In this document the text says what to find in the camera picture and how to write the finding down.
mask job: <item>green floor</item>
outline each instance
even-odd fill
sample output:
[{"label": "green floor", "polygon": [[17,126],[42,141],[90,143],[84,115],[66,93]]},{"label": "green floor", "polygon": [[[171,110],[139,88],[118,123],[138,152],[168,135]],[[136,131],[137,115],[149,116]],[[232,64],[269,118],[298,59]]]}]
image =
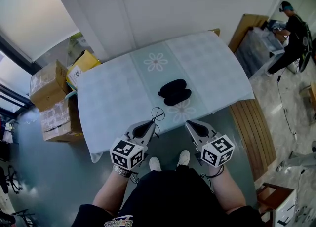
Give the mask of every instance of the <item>green floor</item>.
[{"label": "green floor", "polygon": [[[236,143],[233,158],[227,166],[247,203],[254,206],[256,196],[250,166],[229,108],[201,120],[209,122]],[[63,144],[43,141],[36,109],[22,115],[18,122],[14,138],[19,144],[12,145],[11,164],[17,170],[24,190],[18,195],[10,191],[12,205],[16,211],[28,208],[35,213],[38,226],[68,227],[79,206],[91,203],[109,176],[112,169],[110,156],[105,153],[99,162],[93,164],[85,142]],[[148,146],[149,156],[136,169],[139,177],[149,172],[151,156],[158,157],[163,170],[174,169],[182,150],[188,149],[191,153],[195,150],[184,127],[167,132],[159,139],[153,138]],[[189,166],[199,173],[207,172],[207,167],[201,167],[194,156]],[[134,187],[129,182],[127,196]]]}]

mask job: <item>backpack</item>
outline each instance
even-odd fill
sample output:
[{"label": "backpack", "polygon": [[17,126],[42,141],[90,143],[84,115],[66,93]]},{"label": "backpack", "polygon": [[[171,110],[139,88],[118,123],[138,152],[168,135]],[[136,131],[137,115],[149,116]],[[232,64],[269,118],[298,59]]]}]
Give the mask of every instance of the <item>backpack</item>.
[{"label": "backpack", "polygon": [[295,33],[297,39],[300,41],[302,45],[302,58],[300,59],[299,62],[299,69],[300,72],[304,71],[306,68],[306,65],[312,56],[312,51],[313,51],[313,41],[312,41],[312,35],[311,31],[308,28],[308,24],[304,22],[298,15],[294,15],[302,24],[303,30],[302,30],[302,35],[299,37],[297,33]]}]

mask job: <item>gray concrete floor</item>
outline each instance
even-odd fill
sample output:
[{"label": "gray concrete floor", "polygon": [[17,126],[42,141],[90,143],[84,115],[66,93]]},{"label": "gray concrete floor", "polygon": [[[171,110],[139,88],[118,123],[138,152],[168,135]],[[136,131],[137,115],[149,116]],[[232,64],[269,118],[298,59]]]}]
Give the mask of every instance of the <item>gray concrete floor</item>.
[{"label": "gray concrete floor", "polygon": [[[309,99],[302,98],[299,92],[315,81],[316,66],[309,61],[305,71],[294,75],[288,69],[284,71],[279,82],[284,108],[287,108],[287,118],[292,131],[297,133],[297,141],[290,133],[285,120],[281,100],[277,89],[277,77],[283,72],[280,70],[272,77],[266,75],[251,79],[253,91],[269,126],[272,140],[276,149],[277,160],[269,166],[268,172],[256,181],[258,188],[263,182],[298,188],[299,174],[303,167],[293,167],[290,172],[276,172],[279,163],[287,159],[292,151],[302,154],[312,152],[312,142],[316,140],[316,123],[311,124],[314,111]],[[316,170],[309,169],[301,176],[298,190],[299,207],[308,206],[316,209]]]},{"label": "gray concrete floor", "polygon": [[[229,108],[201,120],[209,122],[235,142],[237,147],[227,166],[247,203],[254,206],[255,187],[249,162]],[[24,190],[18,195],[9,192],[12,205],[16,211],[28,208],[35,213],[38,226],[70,226],[79,206],[91,203],[109,176],[112,169],[110,156],[103,154],[100,161],[93,164],[85,142],[64,144],[43,141],[37,109],[23,114],[18,122],[14,139],[19,144],[11,145],[11,164],[18,172]],[[206,173],[207,167],[201,167],[193,156],[195,146],[182,126],[161,135],[159,139],[153,138],[147,151],[149,156],[137,169],[139,177],[149,172],[151,156],[160,159],[162,169],[174,169],[184,149],[192,154],[189,166],[199,173]],[[135,186],[129,182],[126,197]]]}]

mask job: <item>white cube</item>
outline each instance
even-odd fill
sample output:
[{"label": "white cube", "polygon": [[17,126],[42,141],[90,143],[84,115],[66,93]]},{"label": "white cube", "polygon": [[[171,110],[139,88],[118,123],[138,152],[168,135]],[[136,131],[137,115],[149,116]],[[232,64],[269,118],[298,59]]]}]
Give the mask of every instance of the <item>white cube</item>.
[{"label": "white cube", "polygon": [[110,149],[110,155],[113,164],[125,170],[132,170],[144,159],[144,147],[116,138]]},{"label": "white cube", "polygon": [[202,147],[201,159],[207,164],[219,167],[232,158],[235,145],[226,136],[222,136]]}]

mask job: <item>white flower print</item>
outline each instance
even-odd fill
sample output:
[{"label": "white flower print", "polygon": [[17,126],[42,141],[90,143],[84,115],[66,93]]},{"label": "white flower print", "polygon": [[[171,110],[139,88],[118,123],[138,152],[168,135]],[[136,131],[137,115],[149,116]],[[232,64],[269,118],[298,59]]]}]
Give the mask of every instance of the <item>white flower print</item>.
[{"label": "white flower print", "polygon": [[169,107],[168,112],[170,114],[175,114],[173,117],[173,122],[178,123],[180,121],[185,122],[190,118],[191,114],[196,112],[195,108],[189,107],[190,99],[187,99],[181,103],[176,104],[175,106]]},{"label": "white flower print", "polygon": [[153,53],[150,53],[149,58],[150,59],[144,60],[144,64],[149,65],[147,68],[149,72],[152,71],[154,68],[161,72],[163,70],[162,65],[168,64],[168,61],[166,59],[162,59],[162,53],[158,53],[157,56],[155,56],[155,54]]}]

